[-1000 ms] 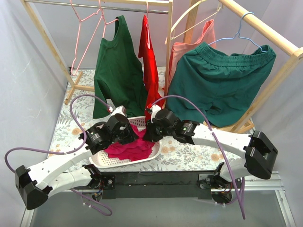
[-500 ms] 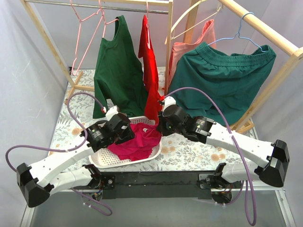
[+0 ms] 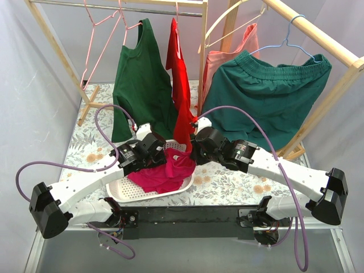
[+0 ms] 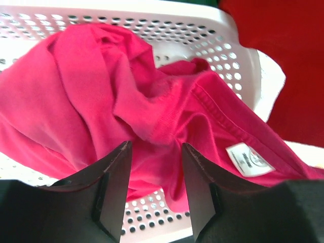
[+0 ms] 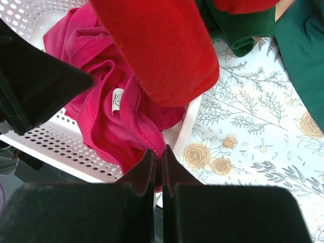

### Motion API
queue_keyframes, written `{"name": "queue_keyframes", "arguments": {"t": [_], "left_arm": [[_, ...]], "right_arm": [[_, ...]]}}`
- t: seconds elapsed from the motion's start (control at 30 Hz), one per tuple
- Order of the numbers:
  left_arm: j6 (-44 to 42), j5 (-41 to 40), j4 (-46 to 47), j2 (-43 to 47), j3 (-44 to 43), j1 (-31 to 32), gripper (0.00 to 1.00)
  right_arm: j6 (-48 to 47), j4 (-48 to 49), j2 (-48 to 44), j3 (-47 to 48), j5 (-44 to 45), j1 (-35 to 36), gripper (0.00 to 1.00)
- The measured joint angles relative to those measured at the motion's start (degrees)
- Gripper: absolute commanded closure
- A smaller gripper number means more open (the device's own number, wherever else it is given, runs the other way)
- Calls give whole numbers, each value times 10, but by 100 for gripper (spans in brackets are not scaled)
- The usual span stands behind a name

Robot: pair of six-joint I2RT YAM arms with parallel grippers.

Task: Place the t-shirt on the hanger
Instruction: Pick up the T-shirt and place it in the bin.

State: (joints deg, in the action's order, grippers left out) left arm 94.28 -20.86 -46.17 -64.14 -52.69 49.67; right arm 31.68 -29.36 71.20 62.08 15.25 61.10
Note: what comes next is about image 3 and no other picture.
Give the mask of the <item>magenta t shirt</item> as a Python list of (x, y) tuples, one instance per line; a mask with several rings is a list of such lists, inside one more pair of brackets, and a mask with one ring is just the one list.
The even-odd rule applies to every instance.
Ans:
[(164, 153), (167, 159), (166, 164), (132, 172), (127, 178), (146, 193), (162, 194), (178, 190), (184, 179), (193, 174), (196, 163), (191, 159), (190, 152), (168, 148), (164, 150)]

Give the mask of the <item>pink wire hanger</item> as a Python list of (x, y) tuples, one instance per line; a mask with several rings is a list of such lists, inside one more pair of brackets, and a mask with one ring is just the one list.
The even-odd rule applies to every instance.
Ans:
[(115, 36), (115, 32), (121, 26), (121, 21), (125, 22), (125, 17), (122, 11), (121, 1), (117, 1), (118, 6), (112, 14), (99, 19), (94, 20), (90, 11), (91, 6), (87, 4), (87, 1), (83, 1), (83, 7), (88, 15), (90, 23), (92, 25), (88, 50), (85, 58), (85, 67), (81, 75), (80, 86), (82, 90), (86, 90), (91, 81), (104, 53), (109, 46), (111, 39)]

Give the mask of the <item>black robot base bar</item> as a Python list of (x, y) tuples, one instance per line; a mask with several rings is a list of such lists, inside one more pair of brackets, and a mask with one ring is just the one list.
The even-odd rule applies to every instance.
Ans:
[(230, 206), (128, 206), (98, 228), (121, 229), (124, 239), (237, 238), (263, 245), (279, 241), (279, 228), (289, 219), (274, 220), (257, 205)]

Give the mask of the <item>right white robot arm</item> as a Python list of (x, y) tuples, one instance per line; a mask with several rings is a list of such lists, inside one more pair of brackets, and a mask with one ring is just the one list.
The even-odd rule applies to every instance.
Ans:
[(198, 165), (216, 162), (232, 171), (268, 178), (293, 191), (287, 197), (263, 198), (252, 213), (252, 222), (270, 226), (284, 218), (312, 216), (328, 225), (341, 224), (349, 193), (344, 171), (320, 171), (275, 159), (251, 142), (229, 141), (212, 127), (201, 129), (191, 143), (191, 157)]

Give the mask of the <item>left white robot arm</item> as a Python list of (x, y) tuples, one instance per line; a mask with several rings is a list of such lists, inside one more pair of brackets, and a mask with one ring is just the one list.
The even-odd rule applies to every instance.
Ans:
[(88, 222), (100, 222), (110, 228), (125, 225), (122, 209), (113, 198), (93, 202), (82, 200), (132, 172), (166, 163), (165, 144), (166, 140), (157, 133), (148, 133), (142, 140), (112, 149), (93, 166), (92, 172), (78, 173), (63, 183), (47, 186), (41, 182), (34, 186), (29, 210), (43, 238), (53, 238), (69, 225)]

